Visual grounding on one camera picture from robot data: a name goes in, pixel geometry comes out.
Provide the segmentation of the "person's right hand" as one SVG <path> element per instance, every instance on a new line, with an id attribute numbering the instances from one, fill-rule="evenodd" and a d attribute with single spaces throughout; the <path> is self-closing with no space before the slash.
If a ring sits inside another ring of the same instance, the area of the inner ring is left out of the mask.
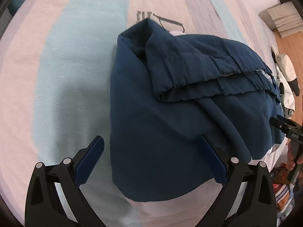
<path id="1" fill-rule="evenodd" d="M 293 155 L 292 145 L 291 142 L 289 141 L 288 152 L 287 152 L 287 163 L 286 163 L 287 170 L 292 171 L 295 165 L 296 165 L 295 156 Z"/>

